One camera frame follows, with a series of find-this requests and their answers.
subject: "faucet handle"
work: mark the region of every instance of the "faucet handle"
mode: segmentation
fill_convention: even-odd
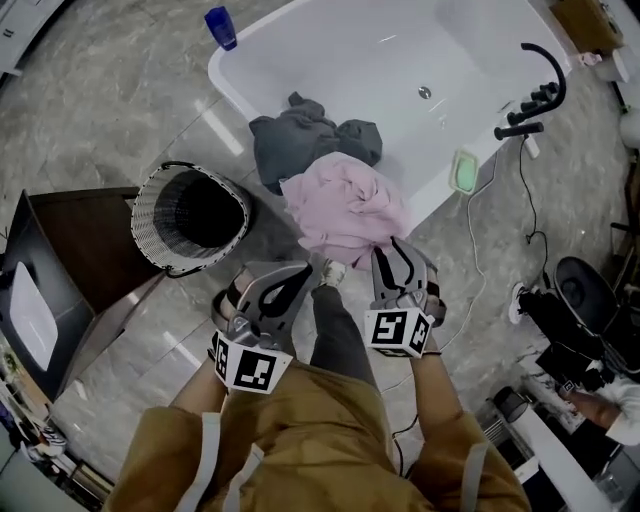
[[[535,108],[538,108],[539,106],[539,101],[525,101],[523,103],[520,103],[520,110],[522,110],[523,112],[528,112],[529,110],[533,110]]]
[[[518,135],[529,135],[531,133],[541,133],[544,131],[544,125],[540,122],[520,124],[518,126],[512,126],[510,128],[496,128],[493,130],[493,134],[496,139],[502,140],[507,137],[517,137]]]
[[[551,94],[558,94],[558,92],[560,92],[560,86],[555,82],[549,82],[548,84],[541,85],[540,90],[549,91]]]
[[[540,91],[533,91],[531,93],[531,99],[533,101],[542,101],[543,103],[547,103],[553,99],[553,94],[551,94],[551,91],[541,88]]]

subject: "cardboard box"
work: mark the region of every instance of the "cardboard box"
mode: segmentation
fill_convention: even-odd
[[[597,0],[561,0],[551,12],[580,53],[611,55],[624,46],[620,29]]]

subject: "gray pants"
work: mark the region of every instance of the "gray pants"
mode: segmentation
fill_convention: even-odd
[[[338,290],[320,286],[311,292],[318,337],[310,365],[363,380],[377,388],[358,326],[342,305]]]

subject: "black cable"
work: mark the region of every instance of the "black cable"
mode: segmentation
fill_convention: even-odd
[[[11,452],[11,455],[9,455],[9,457],[7,458],[7,460],[5,461],[5,463],[2,465],[2,467],[0,468],[0,475],[2,473],[4,473],[4,470],[7,468],[7,466],[9,465],[9,462],[11,462],[11,459],[13,459],[13,456],[18,453],[18,448],[15,448],[13,450],[13,452]]]
[[[416,417],[413,418],[411,425],[409,425],[407,428],[403,428],[402,430],[397,430],[396,432],[393,432],[391,434],[391,439],[393,439],[393,442],[395,443],[396,448],[398,449],[398,455],[400,456],[400,471],[398,472],[400,476],[402,476],[402,473],[404,473],[404,456],[402,454],[402,448],[400,448],[400,443],[398,443],[396,436],[400,434],[404,434],[405,432],[411,430],[413,427],[415,427],[416,423],[418,423],[417,413],[416,413]]]
[[[551,288],[551,281],[549,279],[549,275],[547,274],[547,263],[549,261],[549,244],[547,242],[547,235],[544,231],[538,230],[538,212],[536,211],[535,206],[533,206],[533,199],[531,198],[531,190],[529,190],[529,185],[527,185],[527,181],[524,179],[524,174],[522,172],[522,152],[524,151],[524,143],[526,142],[527,137],[522,139],[522,143],[520,144],[520,178],[522,178],[522,183],[524,188],[527,190],[527,195],[529,196],[529,204],[531,205],[531,209],[533,210],[533,229],[531,233],[525,235],[524,238],[527,241],[527,245],[531,245],[531,240],[536,235],[540,235],[544,240],[544,263],[542,264],[542,279],[544,280],[545,286],[549,289]]]

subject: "pink towel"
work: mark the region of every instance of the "pink towel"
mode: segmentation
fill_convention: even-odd
[[[300,245],[356,268],[371,268],[374,246],[407,235],[409,212],[396,187],[343,153],[319,158],[281,185],[287,211],[304,236]]]

